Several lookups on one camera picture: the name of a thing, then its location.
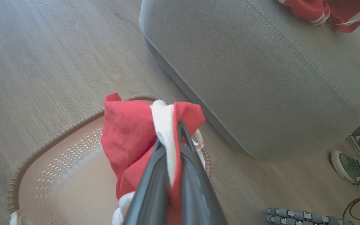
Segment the gray sneaker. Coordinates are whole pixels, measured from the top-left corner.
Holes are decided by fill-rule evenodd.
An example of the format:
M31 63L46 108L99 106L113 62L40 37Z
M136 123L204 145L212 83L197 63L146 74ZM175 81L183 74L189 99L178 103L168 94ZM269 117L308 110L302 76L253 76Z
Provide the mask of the gray sneaker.
M353 133L347 138L354 147L357 155L360 157L360 127L353 131Z
M337 173L351 181L353 184L360 185L360 166L358 160L350 158L338 150L330 154L333 168Z

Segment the gray sofa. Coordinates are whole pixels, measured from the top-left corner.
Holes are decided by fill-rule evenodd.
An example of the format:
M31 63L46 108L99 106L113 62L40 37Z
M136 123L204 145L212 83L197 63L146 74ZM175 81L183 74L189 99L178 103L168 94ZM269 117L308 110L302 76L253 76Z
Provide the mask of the gray sofa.
M323 151L360 124L360 30L310 25L274 0L143 0L140 28L226 141L256 159Z

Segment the floor plank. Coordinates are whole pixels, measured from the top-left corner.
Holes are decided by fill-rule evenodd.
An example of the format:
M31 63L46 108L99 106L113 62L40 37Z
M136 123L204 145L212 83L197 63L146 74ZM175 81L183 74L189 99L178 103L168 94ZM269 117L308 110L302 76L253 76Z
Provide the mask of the floor plank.
M6 190L27 155L103 108L107 94L187 101L148 53L141 0L0 0L0 225ZM207 122L212 185L230 224L264 224L285 207L340 217L360 188L340 178L328 153L357 157L344 140L300 160L259 162L232 150ZM355 210L360 215L360 206Z

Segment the beige plastic basket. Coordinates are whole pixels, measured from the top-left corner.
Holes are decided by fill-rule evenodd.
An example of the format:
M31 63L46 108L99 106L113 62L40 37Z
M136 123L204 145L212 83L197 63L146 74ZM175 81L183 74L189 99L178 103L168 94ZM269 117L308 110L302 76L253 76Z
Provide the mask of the beige plastic basket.
M127 99L152 104L157 98ZM8 191L10 225L111 224L118 207L116 175L100 144L104 111L58 135L15 172ZM210 178L211 163L200 131L193 139Z

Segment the cable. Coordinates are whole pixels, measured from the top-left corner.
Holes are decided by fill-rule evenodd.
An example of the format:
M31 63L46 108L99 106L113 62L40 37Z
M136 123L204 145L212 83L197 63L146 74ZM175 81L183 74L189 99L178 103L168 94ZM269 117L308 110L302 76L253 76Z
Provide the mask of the cable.
M349 208L349 209L350 209L350 210L349 210L349 213L350 213L351 217L353 217L354 219L360 221L360 219L354 217L353 214L352 214L352 212L351 212L352 209L353 209L353 207L354 207L354 205L356 205L358 202L360 202L360 198L357 198L357 199L355 199L354 201L352 201L350 204L348 204L347 208L345 208L344 213L342 214L342 218L343 218L343 219L345 218L345 213L347 212L347 210L348 210L348 208Z

